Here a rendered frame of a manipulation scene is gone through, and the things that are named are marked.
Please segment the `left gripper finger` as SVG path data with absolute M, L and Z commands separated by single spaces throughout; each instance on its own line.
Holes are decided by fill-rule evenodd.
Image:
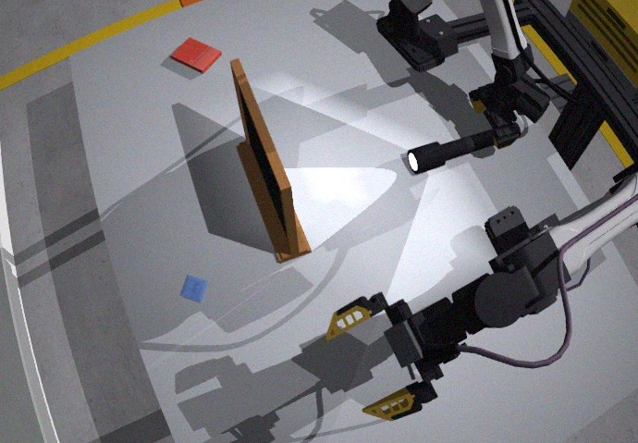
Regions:
M 362 411 L 364 413 L 367 413 L 388 421 L 395 421 L 394 419 L 391 419 L 391 416 L 410 410 L 413 404 L 414 397 L 415 397 L 414 394 L 411 395 L 411 393 L 405 387 L 363 408 Z M 404 401 L 399 402 L 399 400 L 403 400 L 403 399 Z M 394 402 L 396 402 L 398 405 L 396 404 L 394 406 L 391 406 L 391 403 L 394 403 Z M 386 405 L 389 408 L 383 411 L 381 407 L 384 407 Z
M 355 316 L 354 316 L 354 314 L 353 314 L 353 312 L 355 312 L 355 311 L 357 311 L 357 310 L 358 310 L 358 311 L 361 311 L 361 313 L 362 313 L 362 315 L 363 315 L 363 318 L 361 318 L 361 319 L 359 319 L 359 320 L 356 320 L 356 318 L 355 318 Z M 353 328 L 354 326 L 356 326 L 356 325 L 360 324 L 361 322 L 363 322 L 363 321 L 367 320 L 368 318 L 370 318 L 370 317 L 371 317 L 371 316 L 370 316 L 370 314 L 371 314 L 371 313 L 372 313 L 371 311 L 369 311 L 369 312 L 368 312 L 368 311 L 367 311 L 367 309 L 362 308 L 362 307 L 357 306 L 357 305 L 356 305 L 356 306 L 354 306 L 353 308 L 351 308 L 351 309 L 347 310 L 345 313 L 343 313 L 343 314 L 341 314 L 341 315 L 337 315 L 337 311 L 335 311 L 335 312 L 333 313 L 333 316 L 332 316 L 332 319 L 331 319 L 331 322 L 330 322 L 329 328 L 328 328 L 327 333 L 326 333 L 326 336 L 325 336 L 325 342 L 327 342 L 327 341 L 329 341 L 330 339 L 332 339 L 332 338 L 334 338 L 334 337 L 336 337 L 336 336 L 338 336 L 338 335 L 340 335 L 340 334 L 344 333 L 345 331 L 347 331 L 347 330 L 349 330 L 349 329 Z M 349 323 L 348 323 L 348 321 L 347 321 L 347 319 L 346 319 L 346 316 L 348 316 L 349 314 L 351 315 L 351 317 L 352 317 L 352 319 L 353 319 L 353 321 L 354 321 L 354 323 L 352 323 L 352 324 L 350 324 L 350 325 L 349 325 Z M 344 321 L 344 323 L 345 323 L 345 325 L 346 325 L 346 327 L 344 327 L 344 328 L 343 328 L 343 329 L 341 329 L 341 330 L 340 330 L 340 329 L 338 328 L 338 326 L 337 326 L 337 321 L 339 321 L 340 319 L 343 319 L 343 321 Z

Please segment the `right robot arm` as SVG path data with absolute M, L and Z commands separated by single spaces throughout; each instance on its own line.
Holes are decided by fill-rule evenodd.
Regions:
M 441 49 L 420 28 L 418 15 L 433 4 L 431 1 L 391 0 L 388 15 L 377 20 L 378 25 L 417 65 L 442 56 Z M 508 1 L 521 46 L 534 61 L 531 45 L 523 37 L 512 0 Z M 530 66 L 522 57 L 507 1 L 480 0 L 480 3 L 491 36 L 491 56 L 496 69 L 493 92 L 501 100 L 514 99 L 510 110 L 516 110 L 519 116 L 526 115 L 535 124 L 547 110 L 551 98 L 525 73 Z

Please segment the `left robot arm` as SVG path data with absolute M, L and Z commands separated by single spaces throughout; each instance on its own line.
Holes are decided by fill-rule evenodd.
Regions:
M 562 225 L 530 231 L 515 206 L 489 221 L 502 251 L 488 262 L 494 274 L 486 273 L 451 294 L 469 335 L 486 327 L 510 326 L 520 317 L 539 314 L 553 304 L 560 288 L 557 258 L 565 244 L 571 244 L 562 264 L 566 284 L 600 248 L 626 229 L 638 227 L 638 161 L 613 179 L 621 181 L 593 207 Z M 421 374 L 460 355 L 460 351 L 451 354 L 454 339 L 435 339 L 422 312 L 384 334 L 401 368 L 416 363 Z

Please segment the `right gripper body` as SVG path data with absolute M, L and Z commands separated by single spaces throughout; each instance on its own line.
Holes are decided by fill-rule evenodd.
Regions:
M 474 102 L 481 100 L 485 105 L 485 117 L 494 130 L 493 135 L 497 141 L 497 148 L 503 148 L 512 145 L 519 138 L 519 130 L 516 125 L 511 126 L 512 121 L 516 121 L 517 117 L 510 107 L 514 101 L 504 101 L 499 99 L 492 91 L 493 83 L 478 87 L 477 90 L 469 92 L 469 97 Z M 478 94 L 478 95 L 477 95 Z M 470 100 L 471 100 L 470 98 Z

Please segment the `red flat block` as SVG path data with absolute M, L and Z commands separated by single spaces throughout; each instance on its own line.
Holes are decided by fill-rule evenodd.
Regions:
M 221 55 L 221 51 L 189 37 L 171 58 L 203 74 Z

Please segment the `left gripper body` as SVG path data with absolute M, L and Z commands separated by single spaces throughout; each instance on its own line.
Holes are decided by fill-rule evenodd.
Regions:
M 382 291 L 373 295 L 369 300 L 367 300 L 366 297 L 361 296 L 355 301 L 352 301 L 337 310 L 337 315 L 345 313 L 347 310 L 356 305 L 367 309 L 368 312 L 371 311 L 371 317 L 385 310 L 392 326 L 413 315 L 409 305 L 403 299 L 388 306 Z M 423 316 L 425 317 L 427 324 L 430 326 L 436 340 L 450 341 L 454 339 L 456 343 L 460 343 L 467 338 L 466 330 L 460 316 L 447 297 L 433 303 L 420 312 L 423 312 Z M 391 419 L 397 420 L 404 416 L 419 412 L 423 408 L 422 403 L 427 403 L 438 398 L 431 380 L 437 380 L 444 376 L 440 366 L 437 365 L 430 369 L 430 371 L 421 374 L 417 364 L 414 364 L 423 382 L 419 383 L 416 381 L 406 386 L 406 389 L 411 393 L 411 395 L 414 394 L 415 396 L 413 398 L 411 409 L 406 412 L 393 415 L 391 416 Z

